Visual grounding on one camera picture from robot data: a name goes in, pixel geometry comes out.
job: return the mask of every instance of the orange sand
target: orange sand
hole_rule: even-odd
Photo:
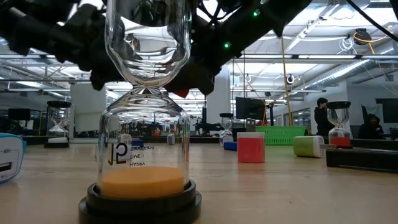
[[[103,176],[101,195],[113,198],[159,198],[183,192],[184,175],[173,167],[135,167]]]

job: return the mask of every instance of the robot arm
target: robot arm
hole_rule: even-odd
[[[213,19],[207,23],[196,15],[201,1],[187,2],[192,8],[195,30],[191,57],[165,86],[179,95],[180,91],[191,88],[198,88],[205,95],[211,93],[214,77],[222,65],[240,57],[246,47],[270,30],[281,36],[284,26],[311,0],[218,0],[219,8],[224,11],[237,9],[222,24]],[[100,90],[106,82],[123,79],[104,47],[104,10],[84,4],[67,20],[73,5],[79,3],[80,0],[0,1],[0,36],[18,54],[27,55],[30,48],[35,48],[54,55],[59,62],[68,60],[80,70],[91,71],[93,88]]]

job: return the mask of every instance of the wooden table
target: wooden table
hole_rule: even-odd
[[[94,145],[29,147],[21,173],[0,185],[1,224],[74,224],[96,181]],[[217,144],[191,144],[190,177],[206,224],[367,224],[398,222],[398,175],[327,168],[267,146],[265,164],[238,164]]]

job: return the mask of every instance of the green plastic basket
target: green plastic basket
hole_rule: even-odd
[[[293,146],[293,138],[304,136],[305,126],[256,126],[256,132],[266,134],[268,146]]]

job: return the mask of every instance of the person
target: person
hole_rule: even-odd
[[[368,114],[364,124],[359,127],[358,138],[360,139],[383,139],[380,134],[384,134],[380,125],[380,118],[374,114]]]
[[[332,125],[328,121],[328,113],[326,110],[326,104],[328,103],[328,100],[325,98],[319,98],[317,100],[317,105],[318,107],[315,108],[315,121],[318,124],[318,132],[317,135],[320,136],[328,136],[329,131],[332,130],[335,126]]]

